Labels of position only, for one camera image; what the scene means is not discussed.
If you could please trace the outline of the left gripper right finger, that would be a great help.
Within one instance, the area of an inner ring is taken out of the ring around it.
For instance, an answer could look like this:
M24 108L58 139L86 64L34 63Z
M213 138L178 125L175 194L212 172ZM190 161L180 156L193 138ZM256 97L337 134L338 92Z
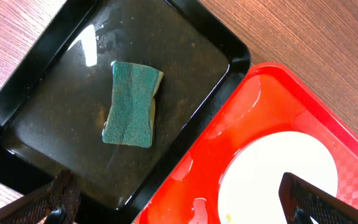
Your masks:
M358 224L358 209L286 172L278 195L288 224Z

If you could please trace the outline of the light blue plate top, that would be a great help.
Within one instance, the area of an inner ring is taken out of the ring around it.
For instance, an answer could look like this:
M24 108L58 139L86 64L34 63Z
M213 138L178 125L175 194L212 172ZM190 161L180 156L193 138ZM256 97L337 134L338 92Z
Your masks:
M305 133L274 133L243 148L228 166L218 194L220 222L286 223L278 194L286 172L337 194L335 161L322 142Z

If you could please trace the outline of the green yellow sponge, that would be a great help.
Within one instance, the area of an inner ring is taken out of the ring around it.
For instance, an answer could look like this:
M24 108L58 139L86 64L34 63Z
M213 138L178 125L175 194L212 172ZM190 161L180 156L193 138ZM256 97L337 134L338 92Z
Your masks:
M102 140L148 148L152 145L155 119L155 94L163 72L130 62L112 62L111 107Z

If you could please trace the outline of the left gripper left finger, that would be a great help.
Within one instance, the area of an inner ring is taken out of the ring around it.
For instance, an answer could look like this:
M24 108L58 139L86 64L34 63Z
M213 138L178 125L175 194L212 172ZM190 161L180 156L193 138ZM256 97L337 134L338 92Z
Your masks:
M62 223L75 221L81 203L77 176L61 170L51 183L0 208L0 223Z

